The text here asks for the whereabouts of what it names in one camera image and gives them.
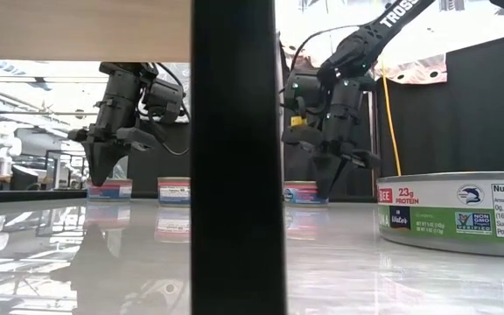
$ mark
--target tuna can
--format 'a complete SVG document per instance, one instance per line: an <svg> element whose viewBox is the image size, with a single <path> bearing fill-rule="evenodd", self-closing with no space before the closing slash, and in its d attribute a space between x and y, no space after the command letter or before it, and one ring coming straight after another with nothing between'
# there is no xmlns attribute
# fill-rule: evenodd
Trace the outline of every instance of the tuna can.
<svg viewBox="0 0 504 315"><path fill-rule="evenodd" d="M189 178L158 178L158 203L168 207L190 206Z"/></svg>
<svg viewBox="0 0 504 315"><path fill-rule="evenodd" d="M155 226L155 240L162 243L189 243L190 209L161 206Z"/></svg>
<svg viewBox="0 0 504 315"><path fill-rule="evenodd" d="M102 186L88 180L87 198L92 201L130 201L131 179L107 179Z"/></svg>
<svg viewBox="0 0 504 315"><path fill-rule="evenodd" d="M328 199L318 196L318 188L313 181L288 181L283 189L285 203L293 206L323 206Z"/></svg>

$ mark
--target white robot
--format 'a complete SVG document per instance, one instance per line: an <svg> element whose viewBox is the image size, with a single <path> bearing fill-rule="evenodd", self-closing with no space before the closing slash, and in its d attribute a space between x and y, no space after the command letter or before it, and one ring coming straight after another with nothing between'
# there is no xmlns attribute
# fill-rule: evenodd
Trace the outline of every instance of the white robot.
<svg viewBox="0 0 504 315"><path fill-rule="evenodd" d="M64 167L71 172L71 176L73 178L79 179L81 183L87 181L88 166L82 168L81 165L76 165L74 161L73 162L65 161L64 163L65 163Z"/></svg>
<svg viewBox="0 0 504 315"><path fill-rule="evenodd" d="M26 126L16 122L0 122L0 175L11 175L13 158L23 151L23 143L15 137L15 131Z"/></svg>

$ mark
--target can label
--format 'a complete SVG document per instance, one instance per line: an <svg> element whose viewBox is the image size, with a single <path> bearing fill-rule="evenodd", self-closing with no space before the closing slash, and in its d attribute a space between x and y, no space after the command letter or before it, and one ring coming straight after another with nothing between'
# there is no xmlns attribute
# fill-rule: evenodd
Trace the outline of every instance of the can label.
<svg viewBox="0 0 504 315"><path fill-rule="evenodd" d="M314 185L287 185L283 191L285 202L297 205L326 205L327 199L318 196Z"/></svg>
<svg viewBox="0 0 504 315"><path fill-rule="evenodd" d="M161 209L157 217L155 239L159 242L190 242L190 214L187 211Z"/></svg>
<svg viewBox="0 0 504 315"><path fill-rule="evenodd" d="M188 183L161 183L158 202L164 205L189 206L190 186Z"/></svg>
<svg viewBox="0 0 504 315"><path fill-rule="evenodd" d="M131 198L131 185L90 186L87 196L91 199L126 200Z"/></svg>

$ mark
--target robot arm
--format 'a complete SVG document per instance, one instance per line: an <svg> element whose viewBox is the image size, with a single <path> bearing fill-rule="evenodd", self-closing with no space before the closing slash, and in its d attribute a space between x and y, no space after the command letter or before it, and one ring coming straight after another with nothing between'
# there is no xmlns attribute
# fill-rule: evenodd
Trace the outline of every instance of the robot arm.
<svg viewBox="0 0 504 315"><path fill-rule="evenodd" d="M344 38L320 69L291 72L283 105L297 116L282 140L312 151L320 197L328 197L342 172L379 164L371 152L355 149L351 139L363 93L375 86L366 74L388 42L434 1L396 0L377 19ZM490 1L504 9L504 0Z"/></svg>
<svg viewBox="0 0 504 315"><path fill-rule="evenodd" d="M158 70L151 63L102 62L99 71L108 75L108 84L102 101L95 105L99 108L96 122L68 135L83 145L96 186L104 183L131 148L145 151L163 144L166 132L159 123L174 123L183 115L184 98L183 88L157 78ZM142 120L137 110L140 100L148 121Z"/></svg>

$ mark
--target wooden shelf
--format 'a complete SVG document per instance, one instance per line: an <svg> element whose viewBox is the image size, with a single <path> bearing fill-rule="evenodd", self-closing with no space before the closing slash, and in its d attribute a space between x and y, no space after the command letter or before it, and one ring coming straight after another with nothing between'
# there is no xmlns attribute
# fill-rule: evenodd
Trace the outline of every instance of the wooden shelf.
<svg viewBox="0 0 504 315"><path fill-rule="evenodd" d="M188 62L190 0L0 0L0 60Z"/></svg>

